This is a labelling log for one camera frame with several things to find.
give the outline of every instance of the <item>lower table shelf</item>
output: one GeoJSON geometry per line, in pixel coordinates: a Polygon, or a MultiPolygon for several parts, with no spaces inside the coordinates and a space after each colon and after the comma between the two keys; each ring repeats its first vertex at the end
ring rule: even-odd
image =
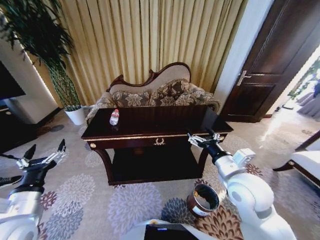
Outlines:
{"type": "Polygon", "coordinates": [[[114,150],[109,185],[197,179],[202,177],[190,145],[114,150]]]}

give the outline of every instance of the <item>patterned carpet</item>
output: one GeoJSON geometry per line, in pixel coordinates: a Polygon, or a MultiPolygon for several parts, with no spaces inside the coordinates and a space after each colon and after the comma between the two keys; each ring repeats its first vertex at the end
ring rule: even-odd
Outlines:
{"type": "MultiPolygon", "coordinates": [[[[275,208],[291,225],[298,239],[320,239],[320,191],[295,170],[273,172],[289,159],[300,143],[320,129],[320,123],[294,111],[282,109],[259,123],[231,122],[234,132],[222,147],[234,153],[251,148],[256,158],[247,172],[266,180],[275,193],[275,208]]],[[[8,153],[22,156],[34,143],[36,157],[56,149],[62,138],[67,156],[49,171],[41,198],[44,214],[39,224],[41,240],[117,240],[136,223],[157,218],[185,223],[221,240],[241,240],[237,209],[226,198],[217,170],[207,160],[202,179],[109,186],[104,165],[81,140],[85,126],[76,126],[63,111],[38,130],[39,137],[8,153]],[[211,185],[220,206],[206,218],[195,218],[187,210],[186,198],[197,183],[211,185]]],[[[196,158],[200,149],[193,148],[196,158]]],[[[108,150],[113,157],[113,150],[108,150]]],[[[0,176],[19,174],[15,162],[0,159],[0,176]]],[[[1,188],[6,198],[13,187],[1,188]]]]}

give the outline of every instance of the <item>brass drawer handle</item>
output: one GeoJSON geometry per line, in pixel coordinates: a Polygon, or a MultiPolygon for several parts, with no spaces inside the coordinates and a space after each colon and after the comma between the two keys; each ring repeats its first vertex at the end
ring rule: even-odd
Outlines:
{"type": "Polygon", "coordinates": [[[159,138],[157,138],[153,145],[165,145],[165,140],[161,138],[161,142],[159,142],[159,138]]]}

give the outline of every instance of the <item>chair leg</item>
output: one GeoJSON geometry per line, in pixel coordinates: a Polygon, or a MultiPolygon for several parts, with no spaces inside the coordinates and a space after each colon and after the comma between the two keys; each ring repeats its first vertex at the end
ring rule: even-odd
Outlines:
{"type": "Polygon", "coordinates": [[[278,167],[278,168],[274,168],[273,171],[281,172],[281,171],[290,170],[290,169],[294,168],[294,165],[295,165],[295,162],[290,160],[290,161],[286,162],[283,166],[278,167]]]}

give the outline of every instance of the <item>television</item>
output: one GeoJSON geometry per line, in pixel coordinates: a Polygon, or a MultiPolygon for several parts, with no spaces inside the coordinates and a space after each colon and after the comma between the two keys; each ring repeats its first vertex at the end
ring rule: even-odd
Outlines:
{"type": "Polygon", "coordinates": [[[16,80],[11,76],[10,72],[0,61],[0,101],[25,95],[16,80]]]}

